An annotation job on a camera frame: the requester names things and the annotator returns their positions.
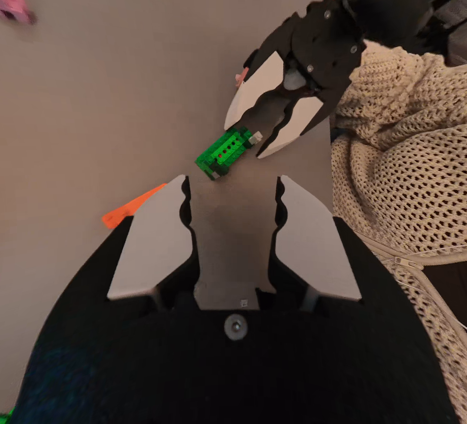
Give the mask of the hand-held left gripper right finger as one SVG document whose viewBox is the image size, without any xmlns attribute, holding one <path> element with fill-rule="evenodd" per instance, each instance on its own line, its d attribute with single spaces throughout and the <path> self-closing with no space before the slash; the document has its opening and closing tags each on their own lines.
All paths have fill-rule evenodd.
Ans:
<svg viewBox="0 0 467 424">
<path fill-rule="evenodd" d="M 286 175 L 277 178 L 275 199 L 268 278 L 279 299 L 309 312 L 321 298 L 359 302 L 362 295 L 328 208 Z"/>
</svg>

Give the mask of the green lego assembly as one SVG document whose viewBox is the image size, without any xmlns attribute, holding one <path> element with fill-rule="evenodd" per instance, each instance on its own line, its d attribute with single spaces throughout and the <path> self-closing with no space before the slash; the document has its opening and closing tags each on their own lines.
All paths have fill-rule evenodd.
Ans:
<svg viewBox="0 0 467 424">
<path fill-rule="evenodd" d="M 262 139 L 259 131 L 253 134 L 246 127 L 231 127 L 196 158 L 195 164 L 211 181 L 215 181 L 226 176 L 230 166 Z"/>
</svg>

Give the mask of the pink lego build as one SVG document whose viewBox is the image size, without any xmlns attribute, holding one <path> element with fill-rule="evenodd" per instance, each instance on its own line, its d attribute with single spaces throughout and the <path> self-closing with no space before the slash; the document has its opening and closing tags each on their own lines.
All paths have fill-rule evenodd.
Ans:
<svg viewBox="0 0 467 424">
<path fill-rule="evenodd" d="M 27 7 L 25 0 L 0 0 L 0 18 L 25 25 L 37 23 L 36 15 Z"/>
</svg>

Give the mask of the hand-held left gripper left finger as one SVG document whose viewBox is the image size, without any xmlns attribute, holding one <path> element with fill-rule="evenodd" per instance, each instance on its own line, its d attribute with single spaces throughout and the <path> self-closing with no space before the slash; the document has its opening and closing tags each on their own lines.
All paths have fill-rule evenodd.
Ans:
<svg viewBox="0 0 467 424">
<path fill-rule="evenodd" d="M 136 210 L 109 300 L 149 296 L 158 307 L 171 309 L 183 293 L 194 297 L 200 263 L 190 199 L 189 177 L 179 175 Z"/>
</svg>

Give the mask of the orange brick separator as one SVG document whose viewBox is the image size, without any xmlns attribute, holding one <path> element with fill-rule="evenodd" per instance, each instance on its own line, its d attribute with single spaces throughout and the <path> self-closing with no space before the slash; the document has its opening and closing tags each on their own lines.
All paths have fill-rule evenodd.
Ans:
<svg viewBox="0 0 467 424">
<path fill-rule="evenodd" d="M 132 199 L 125 205 L 122 205 L 113 211 L 110 211 L 101 217 L 102 223 L 108 229 L 115 229 L 119 224 L 126 218 L 130 216 L 134 216 L 136 211 L 155 193 L 160 191 L 162 188 L 166 186 L 166 183 L 157 186 L 149 190 L 148 192 L 140 195 L 139 197 Z"/>
</svg>

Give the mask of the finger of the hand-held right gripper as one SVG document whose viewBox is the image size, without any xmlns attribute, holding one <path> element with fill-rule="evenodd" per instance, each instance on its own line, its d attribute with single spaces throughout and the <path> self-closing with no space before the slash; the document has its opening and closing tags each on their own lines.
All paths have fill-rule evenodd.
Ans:
<svg viewBox="0 0 467 424">
<path fill-rule="evenodd" d="M 292 93 L 283 87 L 284 61 L 277 51 L 273 51 L 260 65 L 250 67 L 241 81 L 225 116 L 224 130 L 227 131 L 240 121 L 245 112 L 253 108 L 264 94 L 276 92 L 285 98 Z"/>
<path fill-rule="evenodd" d="M 301 98 L 293 105 L 289 104 L 283 120 L 274 128 L 256 157 L 269 157 L 297 140 L 323 106 L 324 103 L 316 96 Z"/>
</svg>

